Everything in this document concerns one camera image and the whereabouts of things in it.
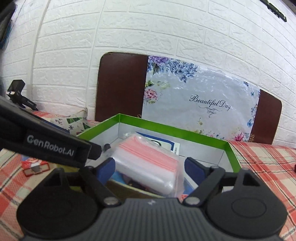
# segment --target black round disc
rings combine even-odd
[[[257,239],[278,234],[286,221],[285,206],[274,194],[256,188],[217,195],[208,203],[209,219],[235,237]]]
[[[61,239],[88,228],[98,209],[95,201],[71,189],[47,187],[29,195],[17,209],[22,230],[42,239]]]

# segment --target gray ribbed surface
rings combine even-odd
[[[235,241],[212,227],[197,208],[176,199],[127,199],[105,209],[85,232],[63,241]],[[280,241],[278,237],[260,241]],[[24,238],[22,241],[40,241]]]

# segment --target bed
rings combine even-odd
[[[53,118],[43,112],[34,112],[42,118]],[[258,144],[230,142],[241,167],[250,168],[281,199],[288,210],[288,218],[280,236],[284,240],[296,240],[296,149]],[[25,177],[21,156],[2,150],[0,152],[0,240],[19,240],[23,233],[16,220],[16,210],[22,200],[41,182],[50,171]]]

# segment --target brick pattern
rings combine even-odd
[[[42,110],[94,118],[97,75],[108,51],[200,62],[240,76],[281,99],[274,144],[296,147],[296,16],[259,0],[50,0],[34,66],[26,59],[31,33],[47,0],[24,3],[3,55],[7,84],[33,68],[33,100]]]

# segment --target patterned pillow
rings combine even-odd
[[[87,108],[84,108],[70,116],[52,118],[50,122],[68,130],[71,135],[76,136],[91,127],[91,124],[87,121],[87,114]]]

